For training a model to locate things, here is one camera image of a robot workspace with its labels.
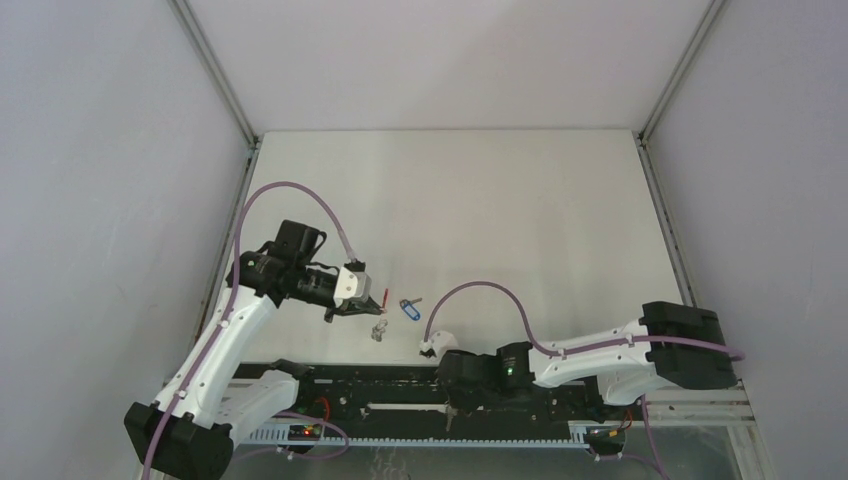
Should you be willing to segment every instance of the enclosure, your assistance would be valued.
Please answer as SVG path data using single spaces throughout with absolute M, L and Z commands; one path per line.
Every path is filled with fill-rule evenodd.
M 845 2 L 2 12 L 4 478 L 140 474 L 124 414 L 177 372 L 220 300 L 241 206 L 280 180 L 338 214 L 388 290 L 387 324 L 377 341 L 377 318 L 327 323 L 286 302 L 242 362 L 434 366 L 397 302 L 421 297 L 426 318 L 471 280 L 507 285 L 545 340 L 617 328 L 648 302 L 698 306 L 747 358 L 732 389 L 647 396 L 669 477 L 839 476 L 841 430 L 824 427 L 846 420 L 832 381 L 848 367 Z M 329 233 L 319 261 L 345 258 L 296 191 L 263 195 L 242 246 L 284 219 Z M 436 324 L 478 353 L 525 339 L 494 290 L 453 297 Z M 225 478 L 660 478 L 596 462 L 592 425 L 548 444 L 360 438 Z M 650 457 L 633 427 L 625 453 Z M 262 429 L 236 453 L 278 443 Z

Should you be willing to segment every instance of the small metal object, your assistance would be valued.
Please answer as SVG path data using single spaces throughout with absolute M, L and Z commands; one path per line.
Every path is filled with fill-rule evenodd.
M 389 324 L 389 321 L 385 318 L 381 318 L 377 325 L 371 329 L 371 340 L 375 342 L 383 341 L 383 334 L 386 333 L 386 326 Z

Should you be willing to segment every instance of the metal frame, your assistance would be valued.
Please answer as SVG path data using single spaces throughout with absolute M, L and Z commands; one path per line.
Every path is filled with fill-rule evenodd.
M 292 422 L 287 419 L 271 419 L 241 442 L 242 445 L 315 445 L 314 441 L 289 440 L 289 425 L 303 425 L 304 422 Z M 430 447 L 430 448 L 577 448 L 585 450 L 589 444 L 583 436 L 587 428 L 570 425 L 569 440 L 442 440 L 442 439 L 399 439 L 399 438 L 351 438 L 352 447 Z M 321 437 L 322 446 L 342 446 L 344 441 L 335 437 Z
M 230 81 L 227 80 L 224 69 L 221 67 L 215 51 L 212 50 L 212 46 L 209 44 L 209 39 L 203 33 L 203 28 L 201 28 L 200 22 L 197 21 L 197 15 L 195 15 L 194 9 L 191 8 L 188 0 L 168 0 L 168 3 L 174 11 L 174 16 L 177 17 L 177 20 L 183 27 L 188 41 L 194 47 L 198 60 L 200 60 L 203 68 L 209 74 L 212 85 L 221 95 L 221 99 L 224 100 L 227 110 L 230 112 L 233 120 L 235 120 L 239 130 L 241 130 L 244 141 L 248 147 L 255 148 L 257 143 L 259 143 L 259 137 L 253 130 L 250 121 L 248 121 L 247 115 L 244 113 L 244 109 L 241 103 L 239 103 Z
M 654 108 L 648 115 L 648 119 L 645 121 L 645 126 L 642 127 L 642 131 L 639 136 L 643 140 L 650 140 L 651 135 L 654 134 L 663 114 L 665 114 L 668 104 L 671 102 L 671 99 L 674 97 L 674 94 L 677 92 L 681 83 L 683 83 L 683 79 L 686 77 L 686 74 L 689 70 L 691 70 L 692 65 L 694 65 L 695 58 L 701 51 L 701 46 L 704 44 L 704 40 L 706 40 L 709 36 L 726 5 L 727 0 L 712 0 L 706 11 L 704 11 L 701 21 L 698 22 L 695 32 L 689 39 L 689 43 L 686 44 L 686 48 L 683 50 L 683 55 L 681 55 L 680 60 L 677 61 L 677 65 L 674 66 L 674 70 L 671 72 L 671 77 L 669 77 L 668 82 L 666 82 L 665 87 L 663 87 L 662 93 L 660 93 L 660 98 L 657 99 L 657 103 L 654 105 Z
M 198 319 L 197 331 L 194 336 L 196 343 L 200 339 L 203 332 L 203 327 L 209 318 L 212 317 L 212 309 L 218 303 L 218 297 L 221 293 L 221 284 L 224 281 L 224 275 L 227 271 L 227 264 L 230 259 L 230 252 L 233 249 L 233 240 L 235 239 L 235 226 L 238 222 L 238 216 L 241 213 L 241 206 L 247 200 L 247 192 L 250 190 L 250 182 L 253 179 L 253 172 L 256 171 L 256 162 L 259 159 L 259 149 L 262 146 L 261 140 L 257 140 L 255 146 L 250 150 L 250 156 L 245 165 L 244 175 L 242 175 L 239 190 L 236 198 L 233 201 L 233 206 L 230 209 L 230 219 L 227 223 L 227 230 L 224 232 L 224 237 L 221 239 L 221 249 L 218 254 L 218 260 L 215 263 L 215 268 L 209 275 L 209 282 L 206 285 L 206 298 L 203 303 L 203 311 Z
M 210 314 L 210 305 L 214 305 L 219 294 L 219 285 L 223 280 L 227 260 L 232 246 L 234 226 L 240 206 L 247 197 L 250 182 L 256 166 L 261 146 L 260 138 L 250 124 L 232 85 L 227 79 L 217 56 L 214 53 L 188 0 L 168 0 L 175 16 L 183 27 L 189 42 L 195 49 L 213 86 L 221 95 L 230 115 L 238 125 L 245 142 L 251 148 L 241 187 L 233 205 L 229 228 L 222 240 L 218 263 L 210 275 L 207 288 L 205 309 L 200 318 L 198 331 Z M 654 209 L 662 230 L 663 239 L 669 253 L 675 278 L 683 303 L 697 306 L 697 295 L 692 286 L 683 252 L 673 227 L 673 218 L 664 199 L 662 182 L 650 156 L 649 141 L 662 120 L 668 105 L 695 63 L 706 38 L 709 36 L 718 18 L 724 11 L 727 0 L 713 0 L 702 16 L 698 27 L 690 38 L 680 60 L 663 88 L 642 130 L 636 135 L 636 145 L 646 182 L 654 203 Z M 652 425 L 671 426 L 726 426 L 730 435 L 733 451 L 739 465 L 742 480 L 765 480 L 774 477 L 768 454 L 753 419 L 744 387 L 728 391 L 691 392 L 677 389 L 663 389 L 648 396 L 648 411 L 652 414 Z M 586 425 L 574 424 L 580 429 Z

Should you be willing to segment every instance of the cable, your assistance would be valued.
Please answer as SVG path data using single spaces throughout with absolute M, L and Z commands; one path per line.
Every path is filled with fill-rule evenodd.
M 273 188 L 278 187 L 291 187 L 297 190 L 300 190 L 318 202 L 319 205 L 327 212 L 327 215 L 332 220 L 333 225 L 336 226 L 336 230 L 339 233 L 339 239 L 342 241 L 342 245 L 344 246 L 345 252 L 347 253 L 347 257 L 351 262 L 356 261 L 356 254 L 353 251 L 353 248 L 350 246 L 350 242 L 347 239 L 347 235 L 345 234 L 344 229 L 342 228 L 341 223 L 339 222 L 336 214 L 333 213 L 333 210 L 327 205 L 321 197 L 318 196 L 317 193 L 310 190 L 309 188 L 294 182 L 273 182 L 268 185 L 260 187 L 250 198 L 245 202 L 244 207 L 241 209 L 241 213 L 239 214 L 238 221 L 236 222 L 235 234 L 233 238 L 233 257 L 235 261 L 233 262 L 233 288 L 230 289 L 230 297 L 227 299 L 227 306 L 224 308 L 224 313 L 221 316 L 222 320 L 226 320 L 229 318 L 229 314 L 233 309 L 233 305 L 236 302 L 236 295 L 238 292 L 238 284 L 239 284 L 239 276 L 241 274 L 241 265 L 239 264 L 239 255 L 241 254 L 241 229 L 244 225 L 244 219 L 247 216 L 247 212 L 250 210 L 250 207 L 253 206 L 253 203 L 259 198 L 260 195 L 271 190 Z M 156 447 L 159 446 L 159 440 L 162 438 L 162 432 L 165 430 L 165 425 L 168 423 L 168 419 L 171 418 L 171 414 L 174 412 L 174 409 L 177 407 L 177 403 L 180 401 L 179 392 L 186 391 L 191 380 L 194 378 L 194 375 L 197 373 L 197 369 L 200 368 L 200 365 L 203 363 L 203 360 L 209 354 L 209 350 L 212 349 L 212 345 L 215 344 L 215 341 L 221 335 L 221 331 L 224 327 L 219 323 L 215 330 L 210 335 L 209 339 L 203 345 L 203 348 L 200 350 L 200 353 L 195 358 L 194 362 L 192 362 L 191 366 L 186 372 L 185 377 L 183 377 L 182 382 L 180 382 L 180 386 L 174 391 L 174 396 L 171 398 L 171 401 L 168 403 L 168 407 L 165 408 L 165 412 L 162 414 L 162 418 L 159 420 L 159 423 L 156 425 L 156 430 L 153 431 L 153 436 L 150 438 L 150 445 L 147 447 L 147 453 L 144 455 L 144 469 L 142 470 L 141 478 L 142 480 L 150 480 L 150 470 L 153 465 L 153 457 L 156 454 Z
M 536 341 L 536 337 L 533 336 L 533 332 L 530 330 L 530 322 L 527 320 L 527 312 L 524 311 L 524 306 L 521 305 L 521 301 L 518 300 L 518 297 L 516 297 L 515 294 L 513 294 L 511 291 L 509 291 L 509 289 L 507 289 L 503 285 L 500 285 L 500 284 L 497 284 L 497 283 L 494 283 L 494 282 L 488 282 L 488 281 L 485 281 L 485 280 L 475 280 L 475 281 L 472 281 L 472 282 L 463 283 L 462 285 L 460 285 L 460 286 L 454 288 L 453 290 L 449 291 L 448 293 L 445 294 L 445 296 L 443 296 L 441 299 L 439 299 L 439 301 L 436 303 L 436 306 L 433 307 L 433 311 L 430 312 L 430 318 L 427 320 L 427 327 L 424 330 L 424 341 L 425 342 L 430 338 L 430 329 L 433 326 L 433 320 L 435 320 L 436 313 L 439 311 L 439 308 L 441 308 L 442 304 L 445 303 L 445 301 L 447 301 L 447 299 L 452 297 L 457 292 L 459 292 L 461 290 L 465 290 L 466 288 L 469 288 L 469 287 L 478 287 L 478 286 L 492 287 L 492 288 L 498 289 L 498 290 L 504 292 L 505 294 L 507 294 L 507 296 L 509 296 L 509 298 L 511 298 L 512 301 L 515 303 L 515 306 L 518 307 L 518 313 L 521 315 L 521 321 L 524 323 L 524 331 L 527 332 L 527 339 L 533 345 L 533 348 L 535 348 L 536 350 L 538 350 L 538 351 L 540 351 L 540 352 L 542 352 L 545 355 L 548 355 L 550 357 L 567 357 L 569 355 L 576 355 L 578 353 L 590 352 L 592 350 L 597 350 L 599 348 L 617 347 L 619 345 L 624 345 L 624 344 L 631 342 L 631 340 L 628 340 L 627 338 L 614 338 L 614 339 L 611 339 L 611 340 L 604 340 L 602 342 L 590 343 L 588 345 L 581 345 L 579 347 L 574 347 L 574 348 L 570 348 L 570 349 L 551 350 L 549 348 L 545 348 L 538 341 Z M 713 351 L 716 351 L 716 352 L 725 353 L 728 356 L 730 356 L 730 360 L 734 361 L 734 362 L 745 359 L 745 353 L 742 352 L 741 350 L 737 350 L 735 348 L 728 347 L 728 346 L 725 346 L 725 345 L 719 345 L 717 343 L 705 342 L 703 340 L 694 340 L 694 339 L 691 339 L 691 338 L 670 337 L 670 336 L 667 336 L 667 335 L 634 335 L 632 337 L 632 341 L 634 343 L 636 343 L 636 342 L 655 342 L 655 343 L 674 343 L 674 344 L 678 344 L 678 345 L 687 345 L 687 346 L 690 346 L 690 347 L 704 348 L 704 349 L 707 349 L 707 350 L 713 350 Z
M 659 472 L 660 476 L 663 477 L 664 480 L 669 480 L 668 472 L 666 472 L 665 467 L 662 464 L 662 460 L 660 460 L 660 452 L 657 449 L 657 444 L 654 441 L 654 432 L 651 431 L 651 424 L 648 422 L 648 400 L 644 395 L 640 397 L 642 401 L 642 422 L 645 424 L 645 433 L 648 435 L 648 443 L 651 445 L 651 453 L 654 455 L 654 464 L 656 465 L 657 472 Z
M 321 420 L 320 418 L 308 417 L 306 415 L 301 415 L 301 414 L 295 413 L 295 412 L 280 412 L 276 416 L 278 416 L 278 417 L 291 417 L 291 418 L 297 418 L 299 420 L 306 420 L 308 422 L 317 423 L 318 425 L 329 428 L 330 430 L 333 430 L 336 433 L 338 433 L 339 435 L 341 435 L 342 440 L 344 441 L 344 446 L 342 448 L 334 451 L 334 452 L 326 453 L 326 454 L 323 454 L 323 455 L 305 455 L 305 454 L 302 454 L 302 453 L 295 453 L 295 452 L 286 450 L 285 448 L 282 448 L 282 447 L 259 448 L 257 450 L 252 450 L 250 452 L 243 453 L 243 454 L 241 454 L 237 457 L 233 457 L 233 460 L 232 460 L 233 462 L 237 462 L 239 460 L 244 460 L 246 458 L 250 458 L 250 457 L 253 457 L 253 456 L 256 456 L 256 455 L 261 455 L 261 454 L 264 454 L 264 453 L 272 453 L 272 452 L 273 453 L 286 452 L 288 455 L 291 455 L 291 456 L 294 456 L 294 457 L 297 457 L 297 458 L 302 458 L 304 460 L 329 460 L 331 458 L 338 457 L 339 455 L 343 454 L 344 452 L 346 452 L 350 448 L 350 438 L 347 436 L 347 434 L 344 432 L 344 430 L 342 430 L 341 428 L 339 428 L 336 425 L 333 425 L 330 422 L 327 422 L 325 420 Z
M 621 425 L 618 427 L 622 430 L 630 430 L 630 427 L 633 426 L 633 413 L 630 412 L 628 408 L 624 413 L 624 419 L 621 421 Z
M 505 293 L 510 299 L 512 299 L 512 302 L 515 303 L 515 306 L 518 307 L 518 313 L 521 315 L 521 321 L 524 322 L 524 331 L 527 333 L 527 338 L 530 340 L 530 343 L 533 344 L 533 347 L 536 350 L 544 353 L 545 355 L 555 357 L 561 355 L 560 352 L 556 350 L 547 349 L 536 341 L 536 337 L 533 336 L 533 332 L 530 330 L 530 321 L 527 320 L 527 312 L 524 311 L 524 306 L 521 305 L 521 301 L 518 300 L 518 297 L 516 297 L 514 293 L 510 292 L 509 289 L 504 287 L 503 285 L 500 285 L 495 282 L 488 282 L 485 280 L 475 280 L 473 282 L 463 283 L 462 285 L 454 288 L 450 292 L 446 293 L 444 297 L 439 299 L 438 303 L 436 303 L 436 306 L 433 307 L 433 311 L 430 312 L 430 319 L 427 320 L 427 328 L 424 330 L 425 342 L 430 338 L 430 328 L 433 326 L 433 320 L 435 320 L 436 313 L 439 311 L 439 308 L 442 307 L 442 304 L 445 303 L 445 301 L 447 301 L 447 299 L 452 297 L 455 293 L 470 287 L 492 287 Z

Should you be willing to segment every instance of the black linear rail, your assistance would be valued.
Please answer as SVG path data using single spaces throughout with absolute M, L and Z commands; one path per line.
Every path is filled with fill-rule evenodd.
M 488 396 L 481 409 L 459 411 L 450 420 L 440 411 L 382 410 L 369 404 L 445 405 L 450 395 L 436 367 L 307 365 L 298 375 L 293 410 L 321 416 L 316 400 L 327 399 L 331 420 L 351 438 L 434 440 L 567 440 L 569 421 L 621 422 L 627 408 L 603 405 L 594 378 L 558 388 L 534 387 L 518 397 Z M 271 364 L 243 363 L 236 379 L 258 379 Z M 640 412 L 630 407 L 638 420 Z

